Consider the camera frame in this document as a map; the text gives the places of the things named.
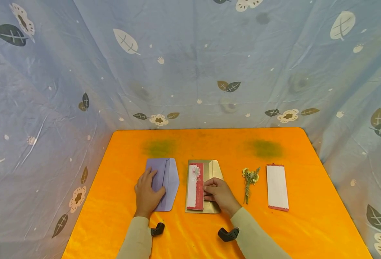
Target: hand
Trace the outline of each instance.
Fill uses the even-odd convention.
[[[145,217],[150,219],[150,215],[157,207],[160,199],[166,193],[166,188],[163,186],[157,192],[152,189],[153,177],[157,173],[157,170],[152,171],[149,167],[139,178],[138,183],[134,186],[136,193],[136,213],[135,217]]]
[[[206,201],[215,201],[230,218],[242,207],[223,180],[214,177],[207,180],[203,185],[203,198]]]

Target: orange tablecloth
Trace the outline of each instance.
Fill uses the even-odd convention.
[[[63,254],[64,259],[115,258],[135,211],[134,185],[147,158],[175,158],[180,186],[171,212],[153,213],[151,258],[241,258],[236,242],[223,242],[223,214],[185,213],[187,163],[218,160],[224,180],[242,203],[242,169],[261,166],[243,205],[292,258],[371,258],[324,167],[300,128],[116,131]],[[266,164],[284,164],[289,212],[268,208]]]

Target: white paper card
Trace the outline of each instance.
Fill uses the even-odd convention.
[[[189,166],[189,172],[196,170],[198,166],[196,164],[191,164]],[[194,174],[188,174],[188,198],[186,199],[186,207],[196,207],[196,182],[198,179]]]
[[[286,172],[282,165],[267,165],[269,208],[288,211]]]

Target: person's left hand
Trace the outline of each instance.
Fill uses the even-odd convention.
[[[157,170],[152,171],[149,167],[139,178],[138,183],[134,186],[136,192],[136,213],[135,217],[145,217],[150,219],[150,215],[157,207],[160,199],[166,193],[166,189],[163,186],[157,192],[152,189],[152,181]]]

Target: sleeve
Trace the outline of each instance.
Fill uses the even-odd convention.
[[[145,217],[134,217],[116,259],[149,259],[151,251],[149,220]]]
[[[258,225],[244,208],[231,218],[239,228],[237,243],[246,259],[289,259],[290,256]]]

